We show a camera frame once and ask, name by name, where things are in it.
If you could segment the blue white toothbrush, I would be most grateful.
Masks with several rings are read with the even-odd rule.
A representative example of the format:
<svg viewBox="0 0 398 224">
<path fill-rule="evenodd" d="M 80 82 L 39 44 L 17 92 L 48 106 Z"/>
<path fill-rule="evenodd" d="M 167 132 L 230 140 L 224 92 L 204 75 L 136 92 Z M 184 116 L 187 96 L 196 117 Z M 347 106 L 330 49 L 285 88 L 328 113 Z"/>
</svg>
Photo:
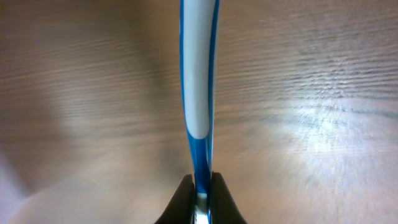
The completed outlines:
<svg viewBox="0 0 398 224">
<path fill-rule="evenodd" d="M 219 11 L 219 0 L 180 2 L 180 78 L 195 181 L 194 223 L 211 223 L 210 185 Z"/>
</svg>

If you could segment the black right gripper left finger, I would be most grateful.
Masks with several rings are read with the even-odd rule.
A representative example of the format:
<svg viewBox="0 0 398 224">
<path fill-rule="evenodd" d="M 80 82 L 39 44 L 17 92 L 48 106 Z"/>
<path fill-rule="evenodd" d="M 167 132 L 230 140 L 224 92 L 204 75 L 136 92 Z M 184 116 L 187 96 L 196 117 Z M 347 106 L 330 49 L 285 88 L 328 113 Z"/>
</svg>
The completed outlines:
<svg viewBox="0 0 398 224">
<path fill-rule="evenodd" d="M 192 175 L 187 174 L 155 224 L 192 224 L 194 207 L 195 185 Z"/>
</svg>

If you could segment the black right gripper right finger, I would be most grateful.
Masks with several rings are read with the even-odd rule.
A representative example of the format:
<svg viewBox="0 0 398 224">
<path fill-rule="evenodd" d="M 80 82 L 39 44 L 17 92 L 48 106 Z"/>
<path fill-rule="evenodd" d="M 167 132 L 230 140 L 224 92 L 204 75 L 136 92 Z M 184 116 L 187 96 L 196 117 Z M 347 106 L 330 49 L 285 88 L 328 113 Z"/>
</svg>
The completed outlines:
<svg viewBox="0 0 398 224">
<path fill-rule="evenodd" d="M 246 224 L 219 172 L 211 177 L 210 210 L 212 224 Z"/>
</svg>

